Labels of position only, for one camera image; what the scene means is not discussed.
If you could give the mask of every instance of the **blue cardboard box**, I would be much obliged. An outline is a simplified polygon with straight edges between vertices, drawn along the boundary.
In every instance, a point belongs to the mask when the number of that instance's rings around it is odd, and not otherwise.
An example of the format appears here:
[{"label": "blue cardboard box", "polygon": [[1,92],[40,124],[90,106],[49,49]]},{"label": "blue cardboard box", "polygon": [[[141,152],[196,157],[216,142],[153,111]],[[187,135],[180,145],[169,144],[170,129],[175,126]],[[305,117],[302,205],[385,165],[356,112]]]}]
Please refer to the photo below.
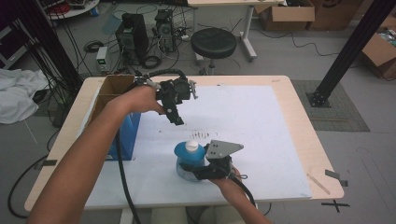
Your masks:
[{"label": "blue cardboard box", "polygon": [[[107,76],[95,99],[87,125],[100,114],[108,102],[124,94],[132,83],[134,83],[134,76],[131,75]],[[140,113],[129,114],[120,126],[120,149],[124,161],[132,159],[140,116]],[[117,145],[116,139],[114,139],[106,160],[116,161],[117,159]]]},{"label": "blue cardboard box", "polygon": [[[129,114],[125,117],[120,126],[120,149],[123,161],[130,161],[134,153],[134,142],[136,140],[137,129],[139,128],[140,113]],[[110,150],[107,153],[107,161],[117,161],[117,142],[114,138]]]}]

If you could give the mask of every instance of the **wooden table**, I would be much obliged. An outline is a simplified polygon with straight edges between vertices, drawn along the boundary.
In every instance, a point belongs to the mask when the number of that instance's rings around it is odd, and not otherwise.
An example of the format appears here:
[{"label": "wooden table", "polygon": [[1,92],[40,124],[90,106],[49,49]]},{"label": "wooden table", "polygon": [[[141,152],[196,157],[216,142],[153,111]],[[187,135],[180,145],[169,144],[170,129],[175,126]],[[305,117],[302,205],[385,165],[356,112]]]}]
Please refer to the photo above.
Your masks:
[{"label": "wooden table", "polygon": [[[153,80],[167,80],[169,77],[155,77]],[[332,165],[318,140],[315,130],[306,115],[304,108],[289,80],[284,76],[215,76],[190,77],[200,85],[265,85],[271,86],[283,118],[290,131],[298,158],[312,191],[311,199],[336,199],[344,196],[344,191],[337,179],[325,175],[325,170],[333,171]],[[76,101],[74,102],[64,126],[52,147],[48,160],[61,160],[78,136],[81,123],[86,118],[92,104],[92,98],[104,81],[103,77],[91,77],[85,80]],[[25,203],[30,211],[55,166],[42,168]]]},{"label": "wooden table", "polygon": [[[197,29],[197,18],[196,18],[196,9],[198,7],[211,7],[211,6],[248,6],[247,7],[247,15],[246,15],[246,23],[244,32],[240,32],[242,44],[247,49],[248,59],[252,62],[257,58],[257,54],[254,51],[254,48],[251,46],[250,41],[248,40],[248,31],[250,29],[250,22],[253,16],[254,6],[256,5],[276,5],[279,3],[283,3],[283,0],[188,0],[189,6],[194,7],[193,11],[193,31],[195,32]],[[197,60],[202,60],[202,56],[196,55]]]}]

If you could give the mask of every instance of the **forearm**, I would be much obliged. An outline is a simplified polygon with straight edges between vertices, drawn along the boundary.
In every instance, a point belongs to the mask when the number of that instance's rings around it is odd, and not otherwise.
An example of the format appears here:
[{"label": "forearm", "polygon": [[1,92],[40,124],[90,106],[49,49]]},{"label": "forearm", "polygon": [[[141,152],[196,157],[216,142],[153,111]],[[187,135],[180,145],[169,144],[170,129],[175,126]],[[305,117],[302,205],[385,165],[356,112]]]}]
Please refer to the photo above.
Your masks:
[{"label": "forearm", "polygon": [[232,206],[238,211],[247,224],[270,224],[268,220],[246,197],[242,197]]},{"label": "forearm", "polygon": [[37,199],[29,223],[78,223],[127,112],[110,102],[70,147]]}]

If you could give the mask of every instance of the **human arm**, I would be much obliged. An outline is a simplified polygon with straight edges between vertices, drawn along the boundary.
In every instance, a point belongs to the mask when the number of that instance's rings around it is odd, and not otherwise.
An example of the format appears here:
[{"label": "human arm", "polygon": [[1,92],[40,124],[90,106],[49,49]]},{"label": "human arm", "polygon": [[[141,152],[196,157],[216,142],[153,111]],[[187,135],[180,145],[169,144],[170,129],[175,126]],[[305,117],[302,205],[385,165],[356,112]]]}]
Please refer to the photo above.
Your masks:
[{"label": "human arm", "polygon": [[[237,169],[235,169],[235,174],[240,175]],[[211,179],[210,181],[219,187],[224,198],[236,209],[236,211],[238,211],[245,223],[271,223],[271,221],[250,202],[245,192],[230,178]]]},{"label": "human arm", "polygon": [[141,86],[110,101],[59,162],[27,223],[79,223],[117,129],[127,114],[164,113],[155,90]]}]

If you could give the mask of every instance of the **white paper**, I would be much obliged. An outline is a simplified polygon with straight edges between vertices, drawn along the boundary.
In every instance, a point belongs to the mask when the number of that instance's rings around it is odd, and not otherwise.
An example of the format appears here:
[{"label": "white paper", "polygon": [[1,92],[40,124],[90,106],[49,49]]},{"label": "white paper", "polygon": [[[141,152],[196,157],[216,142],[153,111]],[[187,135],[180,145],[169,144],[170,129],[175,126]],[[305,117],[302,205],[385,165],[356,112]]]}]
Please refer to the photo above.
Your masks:
[{"label": "white paper", "polygon": [[[190,139],[203,146],[212,139],[244,145],[231,156],[256,201],[312,197],[270,86],[197,87],[197,94],[177,106],[184,125],[155,112],[142,114],[133,160],[124,162],[137,206],[226,203],[211,182],[177,175],[174,148]],[[87,206],[127,206],[116,161],[105,163]]]}]

